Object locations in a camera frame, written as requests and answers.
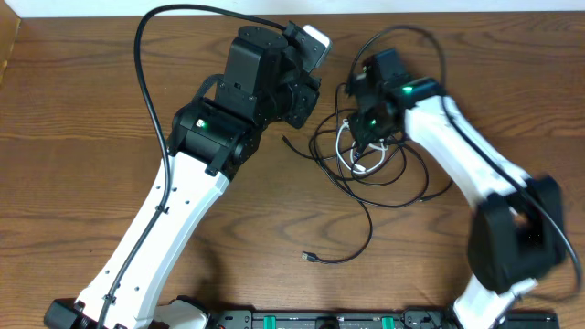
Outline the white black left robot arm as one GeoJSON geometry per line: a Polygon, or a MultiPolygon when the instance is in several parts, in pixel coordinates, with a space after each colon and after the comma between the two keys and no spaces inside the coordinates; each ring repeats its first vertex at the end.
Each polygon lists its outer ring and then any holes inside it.
{"type": "Polygon", "coordinates": [[[158,302],[197,225],[257,151],[272,122],[304,125],[318,96],[314,75],[332,46],[316,28],[242,27],[223,73],[180,109],[149,195],[102,271],[72,300],[48,308],[49,328],[203,328],[207,313],[182,299],[158,302]]]}

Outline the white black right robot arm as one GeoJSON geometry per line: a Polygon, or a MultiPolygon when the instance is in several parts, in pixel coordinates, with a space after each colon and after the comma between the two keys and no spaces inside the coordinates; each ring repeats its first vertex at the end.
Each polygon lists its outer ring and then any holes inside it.
{"type": "Polygon", "coordinates": [[[467,247],[472,278],[454,302],[461,328],[505,324],[505,312],[567,258],[561,192],[505,159],[433,78],[416,79],[395,49],[363,62],[350,79],[358,111],[348,127],[359,151],[395,133],[424,148],[460,188],[473,211],[467,247]]]}

